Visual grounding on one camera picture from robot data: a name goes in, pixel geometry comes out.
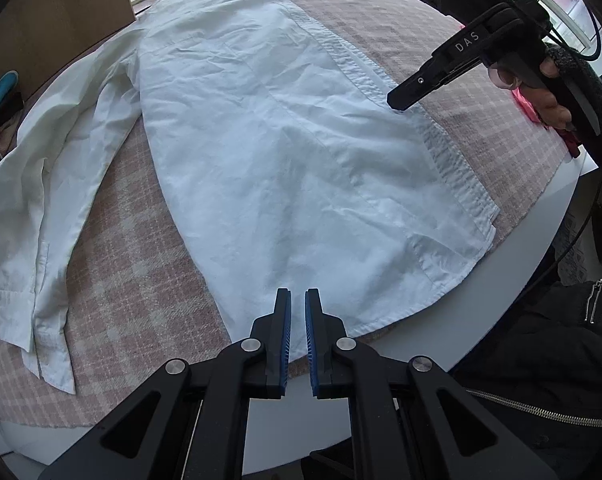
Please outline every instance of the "finger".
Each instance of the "finger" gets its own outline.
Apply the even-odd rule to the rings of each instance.
[[[497,71],[498,71],[498,77],[505,84],[511,85],[514,82],[514,74],[513,73],[511,73],[508,70],[505,70],[503,68],[499,68]]]
[[[554,94],[546,88],[530,88],[521,85],[519,90],[521,95],[530,101],[537,110],[540,108],[554,108],[558,104]]]
[[[546,77],[554,78],[559,76],[559,69],[556,67],[554,61],[549,57],[543,59],[543,62],[539,65],[539,69]]]
[[[542,108],[538,113],[545,124],[559,130],[564,130],[567,124],[572,121],[570,111],[560,105],[554,108]]]

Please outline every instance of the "black jacket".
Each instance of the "black jacket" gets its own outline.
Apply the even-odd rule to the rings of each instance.
[[[546,287],[514,307],[453,371],[465,388],[538,408],[530,414],[479,398],[561,479],[602,478],[588,470],[602,466],[602,284],[596,309],[594,285]]]

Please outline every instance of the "white shirt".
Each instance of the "white shirt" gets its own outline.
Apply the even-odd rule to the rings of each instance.
[[[490,247],[498,208],[420,105],[388,107],[393,86],[289,0],[156,3],[52,83],[0,163],[0,339],[74,393],[67,264],[141,111],[233,341],[280,286],[290,360],[306,353],[310,287],[350,336],[434,303]]]

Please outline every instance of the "black cable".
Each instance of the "black cable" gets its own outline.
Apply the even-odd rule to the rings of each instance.
[[[596,26],[596,18],[594,18],[594,14],[592,13],[592,11],[590,10],[590,8],[588,6],[586,6],[586,9],[588,10],[588,14],[590,15],[590,20],[592,20],[592,26],[594,27],[594,36],[596,37],[596,49],[594,50],[594,54],[589,54],[589,55],[582,54],[582,53],[578,52],[577,50],[575,50],[574,48],[572,48],[571,46],[569,46],[567,41],[565,41],[563,39],[563,37],[559,34],[559,32],[556,30],[556,28],[554,28],[554,26],[552,26],[552,30],[554,31],[556,36],[553,36],[549,32],[547,33],[547,36],[554,43],[558,44],[559,46],[562,46],[565,50],[567,50],[570,54],[572,54],[572,56],[576,56],[579,59],[582,59],[584,61],[596,61],[601,55],[601,33],[598,31],[598,27]]]
[[[576,236],[568,244],[567,248],[561,253],[561,255],[558,258],[556,258],[556,260],[554,261],[554,263],[551,266],[549,266],[547,269],[545,269],[545,272],[543,272],[538,278],[536,278],[532,282],[531,285],[526,286],[526,288],[524,288],[521,291],[521,293],[516,297],[516,300],[513,301],[513,304],[519,302],[520,300],[522,300],[523,297],[526,296],[528,292],[530,292],[530,290],[532,290],[539,283],[541,283],[543,281],[543,279],[559,265],[559,262],[562,259],[564,259],[565,256],[567,256],[567,254],[570,252],[570,250],[572,249],[572,247],[574,247],[574,244],[577,242],[577,240],[579,239],[579,237],[583,234],[583,231],[585,230],[585,227],[588,225],[588,223],[590,223],[590,219],[592,218],[592,213],[594,212],[594,206],[598,202],[598,196],[601,193],[601,188],[602,188],[602,168],[601,168],[601,179],[600,179],[600,181],[598,183],[598,187],[596,188],[596,193],[594,194],[594,200],[592,201],[592,206],[590,207],[590,212],[588,212],[588,216],[585,218],[585,221],[583,222],[583,225],[581,226],[581,228],[578,230]]]

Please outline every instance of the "checkered fabric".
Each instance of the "checkered fabric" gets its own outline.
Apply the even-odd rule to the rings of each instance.
[[[417,0],[293,1],[397,82],[459,28]],[[500,206],[498,244],[545,189],[566,153],[561,139],[530,123],[507,91],[492,86],[483,68],[422,104],[455,139]],[[142,120],[108,169],[67,279],[65,334],[77,394],[34,377],[19,350],[0,342],[2,420],[94,424],[168,359],[205,360],[230,342],[162,198]],[[295,374],[304,369],[301,360],[290,368]]]

